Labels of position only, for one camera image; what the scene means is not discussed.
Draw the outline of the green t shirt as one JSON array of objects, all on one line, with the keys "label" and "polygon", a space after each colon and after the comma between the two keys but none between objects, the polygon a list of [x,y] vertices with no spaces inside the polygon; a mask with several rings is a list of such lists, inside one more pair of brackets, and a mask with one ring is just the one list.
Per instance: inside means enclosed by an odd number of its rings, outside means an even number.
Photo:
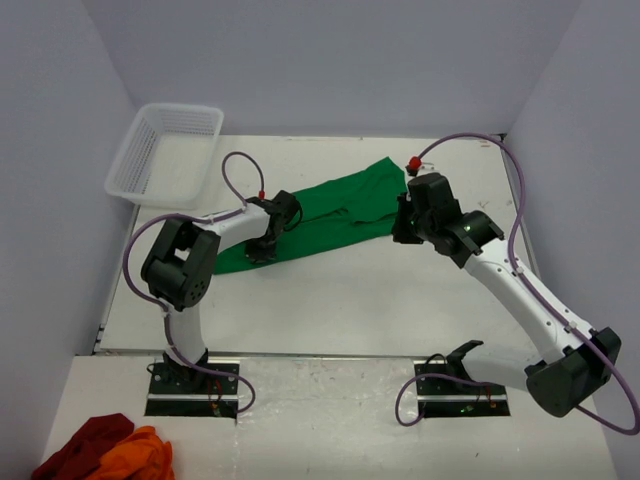
[{"label": "green t shirt", "polygon": [[403,171],[390,158],[295,193],[302,219],[277,241],[267,265],[297,260],[391,234]]}]

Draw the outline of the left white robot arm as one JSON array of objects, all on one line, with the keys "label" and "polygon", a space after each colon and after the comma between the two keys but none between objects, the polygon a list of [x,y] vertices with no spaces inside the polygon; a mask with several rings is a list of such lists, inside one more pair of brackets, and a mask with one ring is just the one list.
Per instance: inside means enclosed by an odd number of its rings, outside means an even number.
[{"label": "left white robot arm", "polygon": [[204,218],[185,215],[164,221],[141,268],[141,279],[163,312],[167,346],[163,360],[172,380],[195,393],[208,379],[199,303],[204,298],[218,256],[232,247],[254,265],[276,259],[277,242],[302,218],[296,197],[280,191],[272,199],[250,198],[244,207]]}]

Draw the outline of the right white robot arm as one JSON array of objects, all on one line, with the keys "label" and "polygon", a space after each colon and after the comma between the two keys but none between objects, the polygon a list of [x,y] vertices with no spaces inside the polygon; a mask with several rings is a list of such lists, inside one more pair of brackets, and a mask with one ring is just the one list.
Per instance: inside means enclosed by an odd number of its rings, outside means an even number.
[{"label": "right white robot arm", "polygon": [[511,314],[534,352],[470,340],[446,357],[446,380],[467,393],[480,382],[528,392],[548,414],[564,417],[611,377],[621,339],[569,312],[526,266],[515,268],[500,228],[482,211],[464,213],[446,177],[411,179],[398,196],[393,240],[429,242],[481,283]]}]

